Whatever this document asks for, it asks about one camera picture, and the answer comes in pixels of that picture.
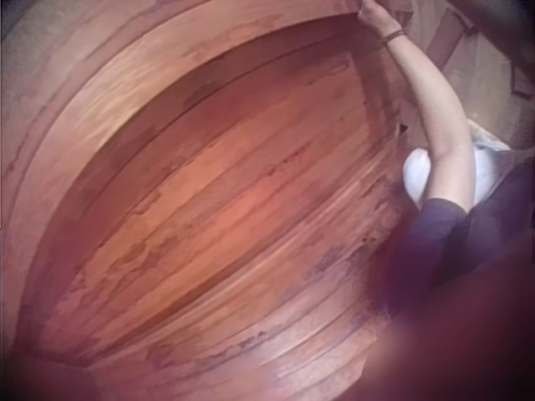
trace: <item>hand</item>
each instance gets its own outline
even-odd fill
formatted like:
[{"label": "hand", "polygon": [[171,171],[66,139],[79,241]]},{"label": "hand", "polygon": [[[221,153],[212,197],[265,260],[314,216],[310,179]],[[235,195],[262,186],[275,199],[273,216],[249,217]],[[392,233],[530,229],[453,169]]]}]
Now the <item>hand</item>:
[{"label": "hand", "polygon": [[382,38],[401,29],[400,23],[375,0],[360,0],[359,21]]}]

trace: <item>bracelet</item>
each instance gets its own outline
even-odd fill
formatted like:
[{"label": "bracelet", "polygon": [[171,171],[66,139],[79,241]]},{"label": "bracelet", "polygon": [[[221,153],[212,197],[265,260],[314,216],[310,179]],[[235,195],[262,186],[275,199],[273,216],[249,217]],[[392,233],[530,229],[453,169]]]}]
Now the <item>bracelet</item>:
[{"label": "bracelet", "polygon": [[395,32],[391,33],[390,35],[387,35],[384,38],[382,38],[381,39],[381,43],[386,45],[390,40],[396,39],[399,36],[403,36],[403,35],[406,35],[406,34],[407,34],[407,32],[405,32],[404,29],[400,29],[400,30],[395,31]]}]

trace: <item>wooden wall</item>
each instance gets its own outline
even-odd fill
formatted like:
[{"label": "wooden wall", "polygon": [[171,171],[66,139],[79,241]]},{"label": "wooden wall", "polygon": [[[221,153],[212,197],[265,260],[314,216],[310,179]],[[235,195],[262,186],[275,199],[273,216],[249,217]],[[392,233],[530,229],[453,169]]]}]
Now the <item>wooden wall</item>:
[{"label": "wooden wall", "polygon": [[332,399],[407,204],[345,1],[40,0],[3,41],[3,330],[103,399]]}]

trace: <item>person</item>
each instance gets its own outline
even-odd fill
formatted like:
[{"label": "person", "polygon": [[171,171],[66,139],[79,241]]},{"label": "person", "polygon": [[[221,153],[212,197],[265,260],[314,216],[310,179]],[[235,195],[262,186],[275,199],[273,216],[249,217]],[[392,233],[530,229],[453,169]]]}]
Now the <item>person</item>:
[{"label": "person", "polygon": [[414,158],[427,158],[429,169],[417,178],[420,211],[385,279],[393,320],[366,360],[358,399],[533,400],[532,153],[503,180],[480,182],[476,197],[478,145],[507,149],[482,140],[446,78],[385,8],[375,0],[360,6],[359,20],[389,50],[425,128],[429,149],[405,165],[410,193]]}]

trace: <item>dark sleeve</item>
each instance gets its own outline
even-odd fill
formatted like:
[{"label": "dark sleeve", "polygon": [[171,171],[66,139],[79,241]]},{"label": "dark sleeve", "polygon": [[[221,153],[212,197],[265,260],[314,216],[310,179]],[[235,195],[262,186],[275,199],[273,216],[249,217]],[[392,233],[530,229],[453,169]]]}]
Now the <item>dark sleeve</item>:
[{"label": "dark sleeve", "polygon": [[466,212],[449,200],[424,204],[396,246],[386,272],[386,302],[392,317],[427,295],[448,237],[465,219]]}]

